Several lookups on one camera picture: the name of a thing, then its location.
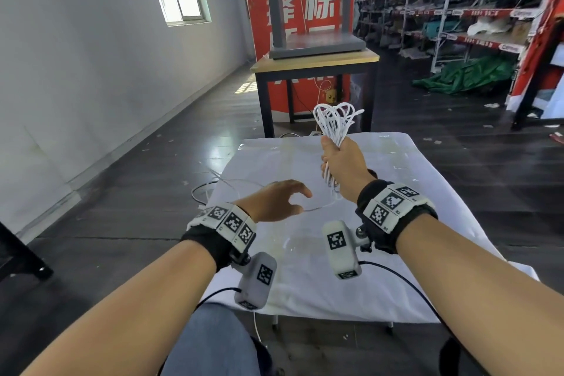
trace person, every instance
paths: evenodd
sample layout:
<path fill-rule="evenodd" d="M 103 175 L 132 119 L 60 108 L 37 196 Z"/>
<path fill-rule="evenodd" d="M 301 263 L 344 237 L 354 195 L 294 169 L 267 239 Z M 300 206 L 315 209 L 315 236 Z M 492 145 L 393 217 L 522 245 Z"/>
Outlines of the person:
<path fill-rule="evenodd" d="M 328 163 L 342 196 L 356 203 L 378 181 L 358 145 L 347 138 L 339 149 L 327 137 L 321 144 L 321 171 Z M 283 220 L 303 211 L 288 202 L 294 193 L 311 197 L 303 183 L 287 180 L 234 204 L 257 223 Z M 207 238 L 226 242 L 213 232 Z M 185 237 L 70 325 L 23 376 L 155 376 L 167 357 L 163 376 L 259 375 L 252 340 L 230 310 L 204 304 L 192 315 L 226 256 L 217 255 L 222 246 L 210 251 Z M 429 214 L 415 217 L 395 246 L 442 319 L 491 375 L 564 374 L 563 296 Z"/>

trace green plastic sheet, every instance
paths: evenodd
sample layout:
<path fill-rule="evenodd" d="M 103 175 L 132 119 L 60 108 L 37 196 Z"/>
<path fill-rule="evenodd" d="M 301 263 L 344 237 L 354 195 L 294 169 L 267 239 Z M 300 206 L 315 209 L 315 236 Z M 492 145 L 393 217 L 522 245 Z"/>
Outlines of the green plastic sheet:
<path fill-rule="evenodd" d="M 513 65 L 502 57 L 482 57 L 471 61 L 447 63 L 440 73 L 413 81 L 415 87 L 444 94 L 456 94 L 483 87 L 493 82 L 507 80 L 513 74 Z"/>

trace floor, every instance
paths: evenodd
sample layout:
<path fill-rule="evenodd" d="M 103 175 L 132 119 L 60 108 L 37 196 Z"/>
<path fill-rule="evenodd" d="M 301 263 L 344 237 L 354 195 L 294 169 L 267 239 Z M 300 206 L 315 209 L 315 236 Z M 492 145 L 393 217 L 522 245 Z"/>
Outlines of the floor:
<path fill-rule="evenodd" d="M 428 61 L 382 52 L 374 131 L 411 135 L 510 260 L 564 293 L 564 146 L 546 127 L 509 132 L 497 97 L 430 95 L 410 82 Z M 261 137 L 256 86 L 242 68 L 82 190 L 83 203 L 31 243 L 55 270 L 0 283 L 0 374 L 16 376 L 72 321 L 171 248 L 197 211 L 190 190 L 221 171 L 244 138 Z M 277 135 L 312 123 L 277 125 Z M 254 332 L 250 313 L 239 312 Z M 348 323 L 259 315 L 276 364 L 292 375 L 437 375 L 439 325 Z"/>

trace red banner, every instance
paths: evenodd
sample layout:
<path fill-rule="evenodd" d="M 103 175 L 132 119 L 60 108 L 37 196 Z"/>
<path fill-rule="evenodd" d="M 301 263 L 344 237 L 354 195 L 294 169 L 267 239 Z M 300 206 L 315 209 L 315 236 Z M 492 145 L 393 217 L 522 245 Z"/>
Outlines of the red banner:
<path fill-rule="evenodd" d="M 286 36 L 305 34 L 316 30 L 338 30 L 341 26 L 341 0 L 282 0 Z M 272 27 L 268 0 L 247 0 L 253 41 L 257 59 L 267 54 L 272 46 Z M 352 15 L 352 3 L 349 7 Z M 294 112 L 313 110 L 318 102 L 325 102 L 324 91 L 335 86 L 335 78 L 294 79 Z M 349 77 L 343 78 L 345 99 L 348 99 Z M 288 121 L 286 84 L 277 81 L 268 84 L 274 122 Z"/>

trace white tablecloth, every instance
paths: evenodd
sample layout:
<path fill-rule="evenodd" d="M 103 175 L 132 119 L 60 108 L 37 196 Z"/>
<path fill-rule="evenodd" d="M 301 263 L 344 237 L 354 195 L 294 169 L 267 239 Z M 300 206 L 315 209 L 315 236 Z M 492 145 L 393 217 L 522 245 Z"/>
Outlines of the white tablecloth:
<path fill-rule="evenodd" d="M 436 205 L 440 220 L 461 235 L 499 256 L 466 204 L 443 176 L 419 152 L 412 139 L 398 132 L 350 134 L 362 149 L 369 168 L 389 181 L 404 183 L 427 195 Z M 278 262 L 267 305 L 259 310 L 270 315 L 327 318 L 332 320 L 395 321 L 431 323 L 437 319 L 411 287 L 395 275 L 364 266 L 360 277 L 339 280 L 333 274 L 321 238 L 321 227 L 343 220 L 356 229 L 360 218 L 355 205 L 334 201 L 320 175 L 320 137 L 257 138 L 244 140 L 225 167 L 225 179 L 246 179 L 266 185 L 276 180 L 296 179 L 305 183 L 314 197 L 295 195 L 292 202 L 305 209 L 332 205 L 278 223 L 259 223 L 250 254 L 265 251 Z M 230 182 L 234 191 L 217 183 L 210 204 L 229 202 L 255 192 L 257 185 Z M 419 286 L 398 255 L 381 251 L 361 253 L 360 260 L 386 265 Z M 515 264 L 538 279 L 530 266 Z M 241 275 L 226 268 L 215 275 L 204 296 L 223 287 L 236 287 Z M 213 301 L 238 307 L 233 292 L 218 294 Z"/>

